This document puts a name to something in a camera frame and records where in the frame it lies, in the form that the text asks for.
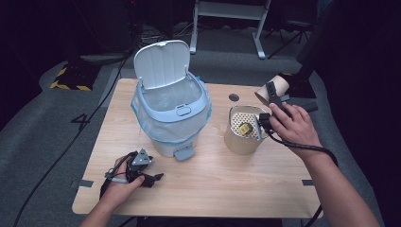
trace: wooden table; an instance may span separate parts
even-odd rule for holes
[[[311,218],[319,206],[303,162],[288,148],[267,138],[251,155],[227,149],[224,133],[230,108],[253,105],[269,111],[254,95],[258,87],[207,84],[213,111],[200,132],[195,155],[184,162],[158,153],[141,130],[131,108],[136,79],[118,81],[96,140],[81,187],[73,204],[77,214],[88,214],[98,202],[104,173],[115,159],[144,148],[153,162],[144,171],[165,173],[152,188],[138,188],[115,213],[130,216]],[[238,102],[229,99],[239,96]]]

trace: tripod leg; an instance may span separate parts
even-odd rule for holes
[[[293,40],[295,40],[297,37],[299,37],[302,34],[302,32],[298,32],[298,34],[296,34],[294,37],[292,37],[289,41],[287,41],[284,45],[282,45],[280,48],[278,48],[276,51],[274,51],[273,53],[271,53],[268,56],[268,59],[271,59],[271,57],[273,57],[275,54],[277,54],[280,50],[282,50],[284,47],[286,47],[289,43],[291,43]]]

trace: black device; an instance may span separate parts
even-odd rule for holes
[[[128,158],[126,172],[127,180],[121,178],[115,178],[117,175],[116,170],[121,166],[123,162],[125,162]],[[160,181],[164,176],[164,173],[156,174],[154,176],[148,175],[143,172],[145,168],[151,163],[153,157],[148,156],[147,152],[144,149],[141,149],[139,152],[134,151],[127,154],[118,164],[117,166],[109,169],[108,172],[105,173],[106,180],[104,181],[103,185],[100,188],[100,198],[106,192],[107,187],[111,182],[118,182],[118,183],[131,183],[139,176],[144,176],[145,179],[142,182],[141,186],[144,187],[153,187],[156,181]]]
[[[284,95],[284,96],[278,96],[276,92],[276,88],[274,86],[274,82],[270,81],[266,83],[266,89],[268,89],[268,95],[269,95],[269,103],[274,103],[276,104],[281,110],[283,110],[288,116],[291,116],[286,109],[283,107],[283,102],[289,100],[289,95]],[[304,108],[307,112],[314,112],[318,110],[318,105],[316,102],[311,102],[306,105],[302,105],[302,108]],[[261,126],[266,133],[273,133],[273,128],[271,127],[270,121],[270,113],[261,113],[259,115],[259,119],[257,120],[259,126]]]

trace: human arm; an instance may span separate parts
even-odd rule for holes
[[[274,113],[270,124],[279,136],[291,143],[321,147],[307,111],[286,103],[283,106],[291,117],[275,104],[270,105]],[[369,206],[327,154],[302,148],[290,149],[304,161],[331,226],[379,226]]]
[[[117,166],[121,160],[122,158],[117,159],[114,166]],[[123,162],[116,171],[117,174],[115,177],[125,178],[124,173],[126,168],[127,162]],[[80,227],[107,226],[113,211],[130,197],[132,192],[142,184],[144,179],[144,176],[140,176],[132,183],[111,182],[97,205],[80,224]]]

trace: paper tube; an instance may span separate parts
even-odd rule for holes
[[[275,76],[273,79],[271,79],[269,82],[273,81],[274,86],[276,88],[276,93],[278,96],[283,96],[286,94],[287,89],[289,88],[289,84],[285,79],[283,79],[280,76]],[[257,98],[266,106],[269,106],[269,94],[268,94],[268,89],[266,88],[266,84],[263,85],[259,90],[257,90],[255,93]]]

